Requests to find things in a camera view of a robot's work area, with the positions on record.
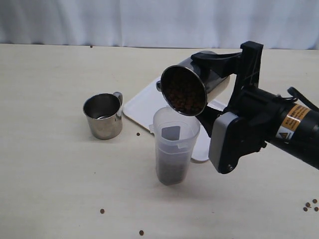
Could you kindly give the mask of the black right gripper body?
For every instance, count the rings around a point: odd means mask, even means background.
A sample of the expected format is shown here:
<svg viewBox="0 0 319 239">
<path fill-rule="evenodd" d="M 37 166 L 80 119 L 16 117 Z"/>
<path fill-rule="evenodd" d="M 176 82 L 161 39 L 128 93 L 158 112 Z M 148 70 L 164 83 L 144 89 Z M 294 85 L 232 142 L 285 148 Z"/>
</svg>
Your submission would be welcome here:
<svg viewBox="0 0 319 239">
<path fill-rule="evenodd" d="M 236 75 L 233 93 L 223 115 L 223 143 L 219 173 L 230 173 L 240 157 L 259 152 L 277 130 L 282 106 L 279 97 L 259 89 L 263 45 L 247 41 L 240 53 L 229 54 L 222 63 L 220 76 Z"/>
</svg>

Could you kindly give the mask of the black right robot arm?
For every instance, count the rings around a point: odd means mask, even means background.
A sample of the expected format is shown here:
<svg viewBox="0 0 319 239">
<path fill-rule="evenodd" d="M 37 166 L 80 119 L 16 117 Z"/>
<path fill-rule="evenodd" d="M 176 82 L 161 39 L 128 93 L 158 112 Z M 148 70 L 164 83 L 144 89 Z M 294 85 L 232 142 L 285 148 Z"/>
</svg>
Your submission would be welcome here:
<svg viewBox="0 0 319 239">
<path fill-rule="evenodd" d="M 205 107 L 197 116 L 208 136 L 208 158 L 221 174 L 232 172 L 242 156 L 267 144 L 306 164 L 319 166 L 319 109 L 296 88 L 282 97 L 259 88 L 263 45 L 247 41 L 231 54 L 198 52 L 191 59 L 220 77 L 236 75 L 228 105 Z"/>
</svg>

